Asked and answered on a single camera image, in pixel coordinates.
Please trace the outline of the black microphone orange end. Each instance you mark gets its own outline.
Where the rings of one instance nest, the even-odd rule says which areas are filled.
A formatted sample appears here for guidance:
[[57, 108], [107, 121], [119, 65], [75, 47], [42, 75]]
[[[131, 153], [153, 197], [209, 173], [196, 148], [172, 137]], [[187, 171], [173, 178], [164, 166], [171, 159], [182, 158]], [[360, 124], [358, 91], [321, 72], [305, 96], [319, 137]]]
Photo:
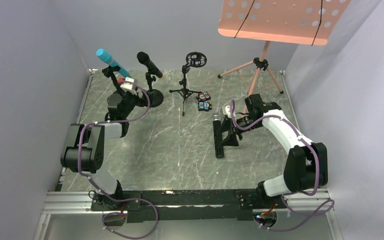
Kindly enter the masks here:
[[151, 61], [149, 55], [143, 51], [140, 51], [136, 55], [139, 63], [147, 67], [148, 72], [151, 75], [155, 75], [159, 79], [163, 78], [163, 73], [159, 70], [159, 68]]

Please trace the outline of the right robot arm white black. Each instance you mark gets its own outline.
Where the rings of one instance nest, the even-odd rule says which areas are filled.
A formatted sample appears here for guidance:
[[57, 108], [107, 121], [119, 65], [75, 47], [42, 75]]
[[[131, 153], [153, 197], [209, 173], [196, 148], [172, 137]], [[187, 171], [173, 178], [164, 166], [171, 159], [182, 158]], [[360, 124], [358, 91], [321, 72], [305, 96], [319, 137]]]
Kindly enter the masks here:
[[259, 94], [252, 94], [245, 100], [248, 112], [236, 117], [235, 101], [221, 111], [223, 122], [218, 134], [228, 136], [220, 146], [238, 146], [242, 134], [259, 128], [266, 128], [287, 153], [281, 175], [258, 184], [264, 197], [277, 197], [293, 193], [314, 195], [319, 187], [328, 183], [327, 147], [304, 136], [286, 117], [276, 102], [264, 102]]

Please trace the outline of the black round-base mic stand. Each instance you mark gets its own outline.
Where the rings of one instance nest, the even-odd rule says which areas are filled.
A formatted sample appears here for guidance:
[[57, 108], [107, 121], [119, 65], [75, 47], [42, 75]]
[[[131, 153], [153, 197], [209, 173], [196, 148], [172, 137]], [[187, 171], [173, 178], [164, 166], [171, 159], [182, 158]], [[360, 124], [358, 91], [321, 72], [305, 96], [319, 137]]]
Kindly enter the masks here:
[[146, 92], [150, 98], [150, 103], [151, 103], [150, 107], [151, 108], [158, 107], [163, 103], [164, 96], [161, 91], [154, 89], [152, 86], [153, 82], [156, 80], [156, 76], [147, 72], [145, 74], [145, 78], [148, 85], [148, 90]]
[[112, 81], [112, 84], [114, 85], [115, 89], [116, 89], [116, 92], [120, 95], [120, 96], [124, 96], [125, 94], [125, 91], [121, 89], [120, 87], [120, 84], [118, 83], [117, 81], [117, 78], [116, 78], [116, 75], [115, 75], [115, 72], [118, 73], [119, 70], [121, 68], [119, 66], [108, 66], [104, 69], [101, 70], [101, 72], [103, 73], [103, 75], [107, 78], [110, 78], [111, 81]]

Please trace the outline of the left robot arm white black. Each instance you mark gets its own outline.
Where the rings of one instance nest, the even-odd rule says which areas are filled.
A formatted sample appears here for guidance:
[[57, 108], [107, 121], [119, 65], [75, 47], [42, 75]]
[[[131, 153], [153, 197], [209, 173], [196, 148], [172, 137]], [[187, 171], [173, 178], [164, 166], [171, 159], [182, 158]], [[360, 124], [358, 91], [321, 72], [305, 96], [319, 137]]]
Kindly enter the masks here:
[[128, 91], [114, 92], [107, 98], [104, 121], [69, 126], [60, 156], [61, 165], [85, 177], [101, 197], [121, 201], [124, 197], [120, 182], [103, 167], [105, 141], [125, 137], [131, 122], [129, 114], [135, 107], [149, 106], [147, 93], [138, 96]]

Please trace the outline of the blue microphone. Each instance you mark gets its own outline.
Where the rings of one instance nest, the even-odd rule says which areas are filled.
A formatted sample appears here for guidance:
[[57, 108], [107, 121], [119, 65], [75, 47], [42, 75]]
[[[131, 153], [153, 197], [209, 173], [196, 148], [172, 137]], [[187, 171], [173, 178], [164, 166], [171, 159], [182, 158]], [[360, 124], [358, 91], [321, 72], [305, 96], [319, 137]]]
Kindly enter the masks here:
[[120, 70], [118, 72], [114, 72], [115, 76], [116, 77], [122, 77], [122, 78], [126, 78], [126, 77], [131, 77], [130, 73], [125, 69], [123, 68], [113, 57], [112, 55], [107, 52], [105, 49], [103, 48], [99, 48], [97, 51], [96, 51], [96, 56], [105, 64], [107, 64], [108, 66], [111, 66], [111, 67], [120, 67]]

